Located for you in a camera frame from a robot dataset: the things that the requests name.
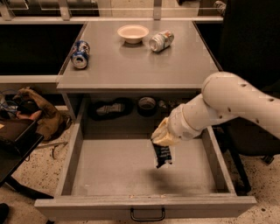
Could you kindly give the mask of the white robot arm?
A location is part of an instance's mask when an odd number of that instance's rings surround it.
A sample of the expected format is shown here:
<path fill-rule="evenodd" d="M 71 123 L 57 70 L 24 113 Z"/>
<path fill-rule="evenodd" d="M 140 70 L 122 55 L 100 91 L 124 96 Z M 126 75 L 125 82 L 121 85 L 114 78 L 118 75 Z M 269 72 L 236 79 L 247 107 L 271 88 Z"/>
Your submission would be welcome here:
<path fill-rule="evenodd" d="M 209 75 L 201 93 L 174 108 L 151 135 L 151 141 L 170 146 L 199 136 L 205 128 L 241 117 L 280 138 L 280 100 L 227 72 Z"/>

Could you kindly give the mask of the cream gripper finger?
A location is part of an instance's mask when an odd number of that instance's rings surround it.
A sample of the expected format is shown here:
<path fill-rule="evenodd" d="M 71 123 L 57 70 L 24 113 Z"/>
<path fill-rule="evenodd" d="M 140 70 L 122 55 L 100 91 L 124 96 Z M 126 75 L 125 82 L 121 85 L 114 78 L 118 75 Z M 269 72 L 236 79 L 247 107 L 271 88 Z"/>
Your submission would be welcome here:
<path fill-rule="evenodd" d="M 174 144 L 174 138 L 167 130 L 155 130 L 151 135 L 151 141 L 160 146 Z"/>

